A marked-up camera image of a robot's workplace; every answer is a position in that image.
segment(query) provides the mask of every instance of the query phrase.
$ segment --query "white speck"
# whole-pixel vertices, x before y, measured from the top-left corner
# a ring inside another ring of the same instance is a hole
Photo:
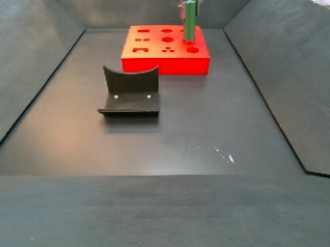
[[[231,156],[231,155],[230,155],[230,159],[231,159],[232,163],[235,163],[235,161],[234,161],[234,159],[232,159],[232,156]]]

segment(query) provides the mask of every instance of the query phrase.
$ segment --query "hole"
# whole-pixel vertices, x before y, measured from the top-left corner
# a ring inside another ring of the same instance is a hole
[[[163,33],[171,33],[172,30],[171,30],[171,29],[163,29],[161,32],[163,32]]]
[[[187,51],[189,53],[197,53],[200,50],[197,48],[195,48],[195,47],[189,47],[189,48],[187,48]]]
[[[171,37],[164,37],[164,38],[161,38],[161,41],[163,41],[163,42],[172,42],[173,39],[172,39]]]
[[[148,52],[148,50],[149,50],[148,48],[135,48],[132,52],[137,52],[137,51]]]

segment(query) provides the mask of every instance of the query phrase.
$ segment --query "red shape sorter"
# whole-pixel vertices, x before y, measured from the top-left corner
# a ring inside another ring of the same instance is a hole
[[[124,72],[140,72],[159,66],[160,74],[207,74],[209,55],[196,27],[193,42],[183,41],[183,26],[131,26],[121,54]]]

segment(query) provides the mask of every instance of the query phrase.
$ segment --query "black bracket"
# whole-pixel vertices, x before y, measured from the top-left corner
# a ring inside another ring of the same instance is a hole
[[[103,115],[159,114],[159,68],[139,73],[117,72],[103,67],[108,98]]]

